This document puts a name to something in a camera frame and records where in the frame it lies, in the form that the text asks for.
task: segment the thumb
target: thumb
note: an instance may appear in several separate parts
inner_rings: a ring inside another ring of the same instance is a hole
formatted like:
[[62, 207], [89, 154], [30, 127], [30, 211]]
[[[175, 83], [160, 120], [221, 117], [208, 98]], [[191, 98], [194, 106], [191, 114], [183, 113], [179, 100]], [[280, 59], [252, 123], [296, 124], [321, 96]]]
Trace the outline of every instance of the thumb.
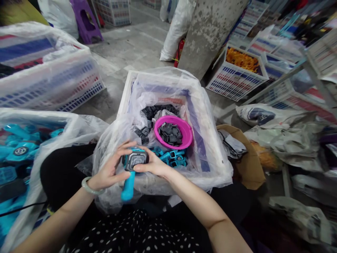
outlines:
[[128, 172], [128, 171], [124, 171], [118, 175], [115, 175], [113, 177], [111, 177], [111, 185], [115, 184], [115, 183], [118, 183], [120, 181], [123, 181], [123, 180], [127, 180], [129, 177], [130, 177], [131, 173]]
[[136, 172], [151, 172], [151, 167], [147, 164], [137, 164], [133, 167], [133, 170]]

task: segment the cardboard box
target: cardboard box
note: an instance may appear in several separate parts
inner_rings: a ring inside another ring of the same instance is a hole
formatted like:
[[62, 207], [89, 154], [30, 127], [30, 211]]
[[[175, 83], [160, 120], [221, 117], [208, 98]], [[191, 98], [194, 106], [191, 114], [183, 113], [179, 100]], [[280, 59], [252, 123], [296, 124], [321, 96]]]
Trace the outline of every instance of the cardboard box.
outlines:
[[236, 163], [237, 173], [241, 176], [241, 183], [250, 190], [257, 190], [265, 181], [264, 172], [254, 147], [242, 133], [242, 131], [231, 125], [219, 125], [217, 129], [223, 129], [230, 133], [238, 141], [242, 142], [248, 153], [245, 154], [240, 162]]

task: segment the plastic bowl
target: plastic bowl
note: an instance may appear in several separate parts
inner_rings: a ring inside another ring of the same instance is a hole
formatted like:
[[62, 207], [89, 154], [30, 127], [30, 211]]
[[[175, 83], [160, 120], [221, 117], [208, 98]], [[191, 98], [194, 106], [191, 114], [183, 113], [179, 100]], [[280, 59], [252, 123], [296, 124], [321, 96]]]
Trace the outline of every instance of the plastic bowl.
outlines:
[[[165, 122], [167, 123], [171, 123], [174, 125], [177, 125], [177, 127], [179, 128], [183, 138], [182, 138], [182, 144], [179, 147], [175, 147], [175, 146], [171, 146], [169, 144], [167, 144], [159, 135], [158, 133], [158, 128], [162, 126], [162, 124], [164, 124]], [[154, 124], [154, 133], [158, 139], [158, 141], [166, 148], [170, 148], [170, 149], [186, 149], [188, 148], [193, 140], [193, 132], [192, 132], [192, 128], [191, 126], [184, 121], [181, 118], [178, 118], [177, 116], [163, 116], [161, 118], [159, 118], [156, 123]]]

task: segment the purple stool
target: purple stool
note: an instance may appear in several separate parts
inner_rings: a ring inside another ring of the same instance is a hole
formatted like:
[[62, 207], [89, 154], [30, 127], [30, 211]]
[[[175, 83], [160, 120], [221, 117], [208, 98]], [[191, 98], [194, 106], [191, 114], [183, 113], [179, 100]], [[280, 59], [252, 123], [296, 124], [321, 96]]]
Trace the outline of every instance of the purple stool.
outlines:
[[[94, 36], [100, 37], [103, 41], [101, 31], [98, 28], [95, 16], [92, 14], [87, 0], [70, 0], [70, 4], [73, 7], [78, 32], [82, 37], [84, 44], [92, 44], [91, 38]], [[90, 15], [94, 25], [88, 19], [87, 13]]]

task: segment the fire extinguisher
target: fire extinguisher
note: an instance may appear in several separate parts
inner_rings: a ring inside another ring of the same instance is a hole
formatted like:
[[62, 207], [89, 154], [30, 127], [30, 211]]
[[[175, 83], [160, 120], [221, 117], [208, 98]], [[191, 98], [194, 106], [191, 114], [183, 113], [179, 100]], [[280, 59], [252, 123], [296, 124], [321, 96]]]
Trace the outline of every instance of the fire extinguisher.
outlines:
[[185, 44], [185, 39], [182, 39], [179, 43], [179, 46], [178, 46], [176, 58], [174, 59], [174, 66], [175, 67], [178, 67], [178, 63], [179, 63], [179, 60], [180, 60], [180, 57], [181, 57], [181, 52], [183, 51], [184, 44]]

